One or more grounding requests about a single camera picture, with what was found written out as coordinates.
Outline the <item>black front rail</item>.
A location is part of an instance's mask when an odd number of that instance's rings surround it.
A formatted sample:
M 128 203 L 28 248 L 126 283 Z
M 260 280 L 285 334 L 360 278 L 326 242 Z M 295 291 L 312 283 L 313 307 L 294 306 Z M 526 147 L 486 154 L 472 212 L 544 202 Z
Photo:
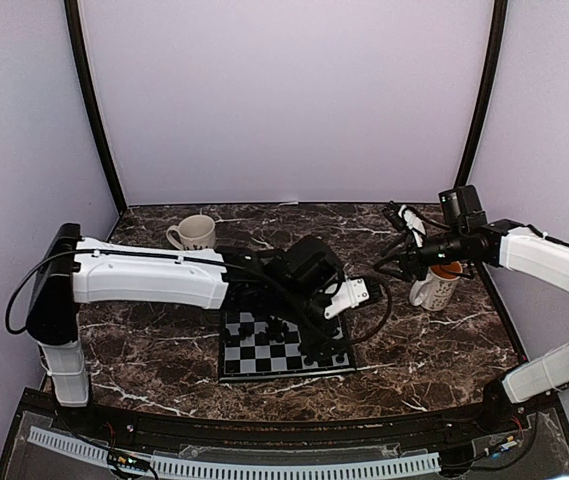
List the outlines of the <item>black front rail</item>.
M 96 421 L 110 422 L 130 445 L 166 446 L 188 439 L 237 447 L 333 447 L 398 440 L 411 446 L 448 447 L 485 434 L 473 423 L 437 413 L 348 421 L 249 422 L 184 418 L 103 405 L 93 406 L 91 412 Z

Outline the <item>black left frame post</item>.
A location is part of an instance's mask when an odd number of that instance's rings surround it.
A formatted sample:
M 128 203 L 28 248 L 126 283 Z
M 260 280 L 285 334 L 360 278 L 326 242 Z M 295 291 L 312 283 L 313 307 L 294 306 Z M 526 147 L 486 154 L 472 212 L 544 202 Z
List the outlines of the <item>black left frame post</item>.
M 86 41 L 84 38 L 80 2 L 76 0 L 65 0 L 63 5 L 76 75 L 89 127 L 111 199 L 113 200 L 117 213 L 122 215 L 128 209 L 128 205 L 116 171 L 115 162 L 110 150 L 100 107 L 98 105 L 91 67 L 89 65 Z

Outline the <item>black frame post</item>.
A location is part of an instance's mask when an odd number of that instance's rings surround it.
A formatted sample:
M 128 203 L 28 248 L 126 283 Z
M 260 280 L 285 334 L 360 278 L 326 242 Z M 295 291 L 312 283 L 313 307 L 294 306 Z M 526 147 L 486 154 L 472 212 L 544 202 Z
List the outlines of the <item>black frame post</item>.
M 128 209 L 128 205 L 116 171 L 115 162 L 110 150 L 100 107 L 98 105 L 91 67 L 89 65 L 86 41 L 84 38 L 80 2 L 76 0 L 65 0 L 63 5 L 76 75 L 89 127 L 111 199 L 113 200 L 117 213 L 122 215 Z
M 461 155 L 453 187 L 468 184 L 477 156 L 485 120 L 493 92 L 497 67 L 500 59 L 502 41 L 506 26 L 508 0 L 494 0 L 489 25 L 485 57 L 469 130 Z

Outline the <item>pile of black chess pieces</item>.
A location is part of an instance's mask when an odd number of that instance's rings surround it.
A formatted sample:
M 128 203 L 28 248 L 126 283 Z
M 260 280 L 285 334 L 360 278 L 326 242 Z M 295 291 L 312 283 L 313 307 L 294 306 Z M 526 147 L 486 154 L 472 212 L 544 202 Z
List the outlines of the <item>pile of black chess pieces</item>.
M 295 325 L 274 317 L 258 317 L 241 313 L 225 315 L 220 344 L 225 347 L 298 344 L 300 336 Z

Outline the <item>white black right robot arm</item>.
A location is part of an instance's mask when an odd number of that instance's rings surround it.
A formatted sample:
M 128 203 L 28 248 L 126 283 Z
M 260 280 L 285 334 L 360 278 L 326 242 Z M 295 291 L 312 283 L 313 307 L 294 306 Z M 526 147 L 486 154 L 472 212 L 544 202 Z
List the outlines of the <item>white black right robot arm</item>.
M 462 278 L 454 268 L 457 262 L 521 273 L 569 294 L 568 243 L 531 224 L 488 221 L 472 185 L 445 190 L 438 199 L 444 220 L 436 235 L 427 234 L 429 219 L 408 205 L 390 201 L 383 209 L 400 236 L 383 251 L 374 269 L 411 283 L 412 305 L 425 306 L 438 283 L 448 285 Z M 565 388 L 569 388 L 569 341 L 487 383 L 474 424 L 481 432 L 494 434 L 518 406 Z

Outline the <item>black grey chess board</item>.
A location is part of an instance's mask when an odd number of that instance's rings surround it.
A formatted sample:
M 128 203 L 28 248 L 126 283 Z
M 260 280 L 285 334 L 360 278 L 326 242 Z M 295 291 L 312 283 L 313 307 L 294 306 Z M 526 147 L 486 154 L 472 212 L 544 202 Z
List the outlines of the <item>black grey chess board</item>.
M 280 378 L 323 377 L 350 374 L 357 370 L 354 355 L 346 353 L 343 365 L 334 362 L 335 355 L 327 360 L 315 361 L 311 367 L 303 364 L 304 355 L 298 344 L 268 346 L 225 347 L 220 344 L 221 327 L 225 315 L 220 315 L 218 381 L 221 383 L 262 382 Z

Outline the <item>white mug orange interior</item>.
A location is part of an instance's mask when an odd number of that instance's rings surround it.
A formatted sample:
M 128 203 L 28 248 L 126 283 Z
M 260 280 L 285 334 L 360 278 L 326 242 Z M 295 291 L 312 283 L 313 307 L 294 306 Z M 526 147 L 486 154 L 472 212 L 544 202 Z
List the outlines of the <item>white mug orange interior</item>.
M 409 303 L 428 311 L 441 311 L 450 302 L 463 273 L 459 262 L 428 268 L 424 280 L 416 281 L 409 292 Z

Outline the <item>cream floral mug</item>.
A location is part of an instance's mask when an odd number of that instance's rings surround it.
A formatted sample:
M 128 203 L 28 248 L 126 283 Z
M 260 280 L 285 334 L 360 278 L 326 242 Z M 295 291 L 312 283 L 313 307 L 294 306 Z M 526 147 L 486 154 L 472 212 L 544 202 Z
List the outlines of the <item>cream floral mug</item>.
M 213 249 L 216 245 L 216 223 L 207 215 L 192 215 L 165 233 L 168 242 L 178 250 Z

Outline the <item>black right frame post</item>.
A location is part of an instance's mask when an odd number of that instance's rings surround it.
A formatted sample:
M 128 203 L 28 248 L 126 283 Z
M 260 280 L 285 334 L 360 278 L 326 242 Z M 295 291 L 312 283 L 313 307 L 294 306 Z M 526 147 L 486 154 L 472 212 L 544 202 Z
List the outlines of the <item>black right frame post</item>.
M 502 41 L 506 26 L 508 0 L 494 0 L 489 25 L 485 57 L 469 130 L 461 155 L 453 187 L 468 184 L 477 156 L 485 120 L 493 92 L 497 67 L 500 59 Z

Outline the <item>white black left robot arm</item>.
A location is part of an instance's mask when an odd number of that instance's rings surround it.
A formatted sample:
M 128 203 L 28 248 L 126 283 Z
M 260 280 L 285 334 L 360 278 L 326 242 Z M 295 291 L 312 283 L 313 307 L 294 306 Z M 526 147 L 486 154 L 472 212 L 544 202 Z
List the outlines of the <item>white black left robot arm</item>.
M 82 235 L 75 223 L 59 228 L 10 304 L 26 285 L 32 294 L 25 324 L 6 329 L 37 343 L 57 403 L 84 436 L 98 435 L 105 415 L 90 402 L 77 320 L 82 304 L 133 301 L 273 315 L 304 329 L 302 344 L 313 358 L 336 351 L 329 322 L 358 304 L 340 259 L 314 237 L 287 250 L 166 250 L 107 243 Z

